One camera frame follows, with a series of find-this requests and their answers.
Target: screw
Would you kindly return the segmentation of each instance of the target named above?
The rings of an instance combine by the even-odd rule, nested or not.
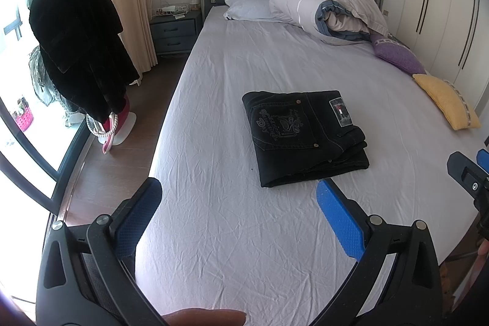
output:
[[[105,225],[108,223],[109,220],[110,220],[110,217],[106,214],[103,214],[103,215],[100,215],[97,217],[97,224],[98,225]]]
[[[373,225],[381,225],[382,224],[382,217],[374,214],[374,215],[371,215],[370,216],[370,222],[373,224]]]
[[[416,227],[419,230],[425,230],[426,229],[426,223],[424,221],[418,220],[416,221]]]
[[[63,221],[55,221],[53,223],[53,230],[58,231],[63,226]]]

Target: white bed sheet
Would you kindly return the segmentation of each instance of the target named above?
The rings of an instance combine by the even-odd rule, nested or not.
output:
[[[163,123],[150,175],[163,199],[136,252],[136,281],[160,313],[234,308],[247,324],[310,323],[348,275],[315,199],[317,181],[261,188],[241,102],[249,91],[339,90],[368,143],[367,170],[334,177],[388,223],[425,220],[441,262],[474,220],[447,174],[483,142],[453,131],[416,83],[369,43],[329,46],[281,23],[226,21],[213,8]],[[375,304],[387,270],[364,309]]]

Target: black jeans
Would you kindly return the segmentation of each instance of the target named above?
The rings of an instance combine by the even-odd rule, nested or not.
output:
[[[368,168],[365,135],[338,91],[250,92],[243,104],[262,187]]]

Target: yellow cushion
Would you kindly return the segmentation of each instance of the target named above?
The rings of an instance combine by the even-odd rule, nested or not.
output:
[[[481,127],[474,109],[451,83],[424,74],[414,74],[413,78],[441,109],[453,130]]]

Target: jeans back pocket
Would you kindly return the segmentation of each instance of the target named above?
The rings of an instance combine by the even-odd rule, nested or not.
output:
[[[253,142],[261,149],[318,146],[300,101],[255,105],[250,110],[249,122]]]

